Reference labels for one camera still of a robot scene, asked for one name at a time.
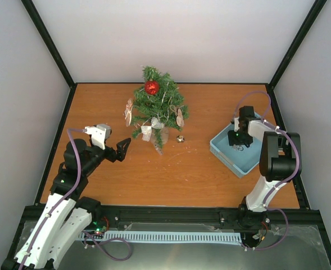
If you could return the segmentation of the white mesh bow ornament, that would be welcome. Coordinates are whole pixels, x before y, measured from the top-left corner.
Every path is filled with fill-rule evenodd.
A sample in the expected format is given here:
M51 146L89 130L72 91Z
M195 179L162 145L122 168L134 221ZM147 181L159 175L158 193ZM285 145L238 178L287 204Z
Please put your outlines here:
M140 131L142 134L143 141L150 141L152 132L154 129L162 129L165 127L165 124L161 122L158 118L152 117L150 125L142 125L140 127Z

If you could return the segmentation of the clear battery box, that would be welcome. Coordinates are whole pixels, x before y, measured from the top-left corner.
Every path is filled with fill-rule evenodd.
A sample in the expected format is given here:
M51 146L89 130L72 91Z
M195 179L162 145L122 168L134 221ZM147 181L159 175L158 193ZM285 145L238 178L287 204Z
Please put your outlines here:
M163 155L162 148L158 144L154 144L154 147L159 155Z

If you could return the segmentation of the red bauble ornament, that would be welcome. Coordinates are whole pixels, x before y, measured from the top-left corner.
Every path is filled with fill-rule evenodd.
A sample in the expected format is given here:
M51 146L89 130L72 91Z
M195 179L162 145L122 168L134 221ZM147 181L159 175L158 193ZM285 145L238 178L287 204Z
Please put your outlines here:
M146 81L144 84L144 90L148 95L155 95L159 92L159 83L155 80Z

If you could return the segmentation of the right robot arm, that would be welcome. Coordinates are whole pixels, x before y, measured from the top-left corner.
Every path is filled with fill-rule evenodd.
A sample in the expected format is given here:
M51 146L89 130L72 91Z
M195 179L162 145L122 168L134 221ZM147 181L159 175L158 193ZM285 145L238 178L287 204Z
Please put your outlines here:
M228 132L230 146L249 148L254 139L261 142L259 180L238 207L238 224L252 228L266 219L265 212L270 210L276 193L301 174L301 137L256 117L252 106L241 107L232 123L234 128Z

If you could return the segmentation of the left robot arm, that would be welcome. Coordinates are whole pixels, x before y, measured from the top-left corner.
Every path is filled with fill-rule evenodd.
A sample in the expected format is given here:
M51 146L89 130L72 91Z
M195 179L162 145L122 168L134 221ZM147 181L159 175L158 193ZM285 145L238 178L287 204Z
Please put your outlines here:
M130 143L127 138L116 148L100 148L71 139L32 233L14 258L3 261L1 269L58 269L81 232L102 220L101 203L82 196L88 177L104 160L123 161Z

